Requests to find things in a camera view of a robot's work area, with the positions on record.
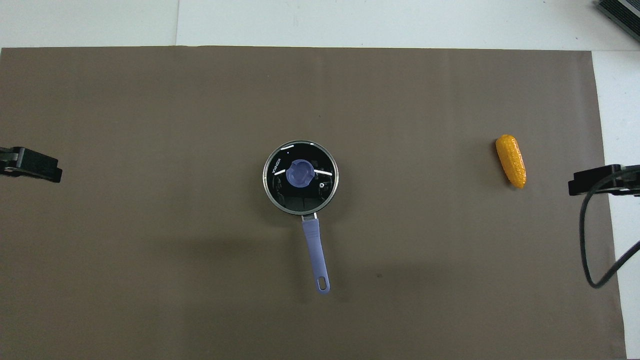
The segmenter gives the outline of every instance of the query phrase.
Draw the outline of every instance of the black device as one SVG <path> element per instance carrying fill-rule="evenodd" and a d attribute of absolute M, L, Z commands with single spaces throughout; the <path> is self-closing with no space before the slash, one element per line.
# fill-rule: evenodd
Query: black device
<path fill-rule="evenodd" d="M 600 0 L 596 7 L 640 41 L 640 0 Z"/>
<path fill-rule="evenodd" d="M 58 159 L 25 147 L 0 147 L 0 175 L 28 176 L 59 183 L 62 169 L 58 168 Z"/>
<path fill-rule="evenodd" d="M 296 140 L 279 146 L 267 158 L 262 184 L 280 210 L 302 216 L 316 290 L 331 288 L 320 241 L 316 212 L 325 207 L 338 188 L 338 166 L 333 156 L 315 142 Z"/>
<path fill-rule="evenodd" d="M 613 266 L 606 271 L 599 281 L 593 281 L 589 271 L 589 265 L 587 264 L 586 246 L 584 243 L 584 218 L 587 213 L 587 205 L 589 205 L 589 200 L 591 200 L 592 196 L 597 193 L 640 196 L 640 165 L 624 167 L 620 164 L 613 164 L 576 172 L 573 174 L 573 180 L 569 181 L 568 185 L 569 195 L 585 194 L 582 206 L 580 207 L 579 218 L 582 269 L 584 270 L 584 275 L 589 285 L 592 288 L 601 288 L 627 260 L 640 250 L 640 241 L 616 260 Z"/>

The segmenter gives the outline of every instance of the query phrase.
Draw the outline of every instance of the yellow corn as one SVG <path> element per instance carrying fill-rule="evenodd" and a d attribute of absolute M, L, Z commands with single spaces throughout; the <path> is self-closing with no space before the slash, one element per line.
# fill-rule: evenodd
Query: yellow corn
<path fill-rule="evenodd" d="M 527 182 L 527 171 L 524 169 L 516 138 L 511 135 L 502 135 L 495 141 L 495 148 L 498 150 L 498 157 L 507 178 L 513 186 L 522 189 Z"/>

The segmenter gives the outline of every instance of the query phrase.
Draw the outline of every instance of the black cable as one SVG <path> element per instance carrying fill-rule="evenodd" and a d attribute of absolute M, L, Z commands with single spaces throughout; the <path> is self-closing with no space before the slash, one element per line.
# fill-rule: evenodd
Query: black cable
<path fill-rule="evenodd" d="M 584 275 L 587 277 L 587 282 L 591 285 L 592 288 L 598 289 L 601 288 L 604 284 L 611 279 L 611 277 L 624 265 L 624 263 L 629 260 L 636 252 L 640 250 L 640 241 L 638 241 L 634 246 L 629 248 L 627 252 L 625 252 L 620 258 L 613 264 L 613 266 L 602 276 L 602 278 L 598 282 L 593 282 L 591 278 L 591 274 L 589 272 L 589 265 L 587 265 L 587 252 L 584 245 L 584 215 L 587 213 L 587 205 L 589 204 L 589 200 L 594 194 L 601 189 L 601 187 L 608 183 L 609 181 L 615 179 L 616 177 L 638 173 L 640 174 L 640 166 L 636 165 L 633 167 L 627 167 L 624 170 L 620 170 L 609 174 L 608 176 L 603 177 L 600 181 L 595 183 L 587 195 L 584 196 L 584 200 L 582 201 L 582 207 L 580 208 L 580 255 L 582 256 L 582 268 L 584 269 Z"/>

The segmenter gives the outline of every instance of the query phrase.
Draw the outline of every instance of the purple handle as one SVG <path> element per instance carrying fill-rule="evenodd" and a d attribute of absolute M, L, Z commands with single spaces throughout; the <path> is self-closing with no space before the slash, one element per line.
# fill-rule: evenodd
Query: purple handle
<path fill-rule="evenodd" d="M 318 219 L 303 220 L 302 229 L 307 238 L 307 247 L 309 248 L 309 257 L 311 258 L 311 269 L 314 273 L 314 282 L 316 290 L 321 294 L 329 292 L 329 275 L 326 273 L 326 264 L 324 263 L 324 252 L 322 251 L 322 243 L 320 242 L 320 223 Z"/>

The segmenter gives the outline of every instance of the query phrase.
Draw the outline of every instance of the brown mat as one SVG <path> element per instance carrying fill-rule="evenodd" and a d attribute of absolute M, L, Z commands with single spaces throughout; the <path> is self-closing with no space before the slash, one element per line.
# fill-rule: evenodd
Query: brown mat
<path fill-rule="evenodd" d="M 584 280 L 566 189 L 604 163 L 590 53 L 43 48 L 0 65 L 0 145 L 64 170 L 0 179 L 7 359 L 625 357 L 617 281 Z M 260 180 L 295 139 L 340 167 L 319 213 L 327 296 Z M 589 217 L 601 274 L 605 197 Z"/>

